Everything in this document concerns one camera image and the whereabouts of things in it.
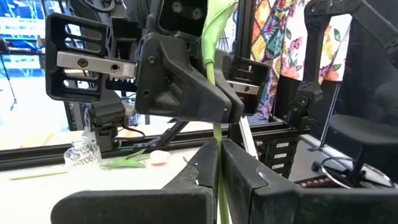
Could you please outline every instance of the chair wheel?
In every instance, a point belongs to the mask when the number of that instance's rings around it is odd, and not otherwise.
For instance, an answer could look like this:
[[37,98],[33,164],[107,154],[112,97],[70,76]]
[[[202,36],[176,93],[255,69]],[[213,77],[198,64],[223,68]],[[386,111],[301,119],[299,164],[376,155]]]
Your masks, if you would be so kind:
[[317,162],[313,162],[312,166],[311,166],[311,170],[314,172],[318,172],[321,169],[321,166],[319,163]]

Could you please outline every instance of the black chair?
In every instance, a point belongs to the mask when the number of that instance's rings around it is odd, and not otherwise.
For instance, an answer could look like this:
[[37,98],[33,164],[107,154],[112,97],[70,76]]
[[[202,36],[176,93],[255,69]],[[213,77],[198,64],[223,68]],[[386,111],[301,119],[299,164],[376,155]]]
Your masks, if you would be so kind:
[[[323,172],[333,181],[342,187],[353,188],[362,187],[360,182],[367,182],[382,187],[390,187],[365,178],[365,171],[362,168],[364,164],[364,154],[371,149],[378,147],[398,147],[398,126],[391,125],[390,121],[398,121],[398,82],[389,82],[381,85],[376,90],[376,102],[384,110],[383,123],[374,123],[366,119],[354,116],[334,114],[329,119],[329,126],[334,131],[346,136],[361,144],[361,149],[355,160],[330,157],[322,162],[314,162],[312,170],[317,172],[323,166]],[[325,166],[325,162],[332,160],[350,160],[353,161],[352,170],[338,170]]]

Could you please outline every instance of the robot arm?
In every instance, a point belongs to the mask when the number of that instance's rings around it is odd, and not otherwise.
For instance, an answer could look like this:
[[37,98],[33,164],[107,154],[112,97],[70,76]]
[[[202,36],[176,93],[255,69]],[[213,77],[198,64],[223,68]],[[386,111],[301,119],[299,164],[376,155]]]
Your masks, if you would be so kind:
[[293,128],[306,127],[309,108],[322,99],[318,74],[323,34],[331,17],[343,14],[350,14],[357,20],[380,43],[391,63],[398,68],[398,30],[365,0],[310,1],[304,10],[308,39],[303,81],[285,118],[286,123]]

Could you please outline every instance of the floral fabric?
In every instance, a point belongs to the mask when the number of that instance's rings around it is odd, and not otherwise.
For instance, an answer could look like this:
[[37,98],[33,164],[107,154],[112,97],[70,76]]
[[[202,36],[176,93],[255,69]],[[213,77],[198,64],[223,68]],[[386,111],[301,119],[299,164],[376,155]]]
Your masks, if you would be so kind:
[[[296,80],[303,78],[307,43],[303,12],[308,2],[309,0],[257,0],[251,57],[258,62],[272,61],[267,91],[262,97],[261,112],[266,118],[272,111],[279,75]],[[236,11],[231,18],[234,22],[237,13]],[[323,80],[342,81],[350,23],[349,15],[332,17],[325,32],[320,83]],[[229,43],[234,39],[235,30],[235,24],[229,22],[226,28]]]

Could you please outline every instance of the clear glass container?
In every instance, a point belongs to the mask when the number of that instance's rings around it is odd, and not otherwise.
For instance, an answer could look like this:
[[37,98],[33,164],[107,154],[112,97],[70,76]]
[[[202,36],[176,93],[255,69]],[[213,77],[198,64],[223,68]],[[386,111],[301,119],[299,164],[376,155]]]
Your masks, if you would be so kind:
[[63,155],[65,165],[68,170],[86,170],[101,168],[101,151],[100,147],[91,142],[87,137],[72,142],[72,147],[69,148]]

